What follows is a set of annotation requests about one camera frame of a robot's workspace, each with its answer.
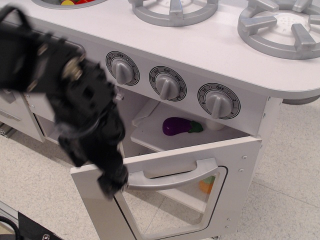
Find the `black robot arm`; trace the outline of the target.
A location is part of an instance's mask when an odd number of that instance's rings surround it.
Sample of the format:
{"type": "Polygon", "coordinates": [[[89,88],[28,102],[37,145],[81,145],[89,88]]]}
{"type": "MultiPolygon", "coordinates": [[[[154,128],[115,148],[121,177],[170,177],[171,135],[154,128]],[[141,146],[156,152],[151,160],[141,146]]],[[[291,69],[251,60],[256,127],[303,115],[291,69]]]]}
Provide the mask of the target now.
{"type": "Polygon", "coordinates": [[[99,187],[112,199],[129,177],[118,151],[125,126],[114,85],[79,45],[33,30],[16,6],[4,6],[0,19],[0,87],[44,93],[55,114],[59,145],[76,167],[91,162],[101,170],[99,187]]]}

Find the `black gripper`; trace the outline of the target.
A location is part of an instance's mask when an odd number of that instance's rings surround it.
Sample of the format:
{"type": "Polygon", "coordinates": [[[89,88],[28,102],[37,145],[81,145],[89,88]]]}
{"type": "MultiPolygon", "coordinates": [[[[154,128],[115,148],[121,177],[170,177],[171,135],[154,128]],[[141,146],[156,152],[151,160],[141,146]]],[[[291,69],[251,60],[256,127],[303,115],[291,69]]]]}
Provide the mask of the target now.
{"type": "Polygon", "coordinates": [[[121,120],[100,120],[87,129],[66,123],[58,124],[57,128],[59,144],[76,167],[91,162],[101,170],[97,183],[106,198],[112,199],[127,185],[129,173],[118,151],[118,143],[125,136],[121,120]]]}

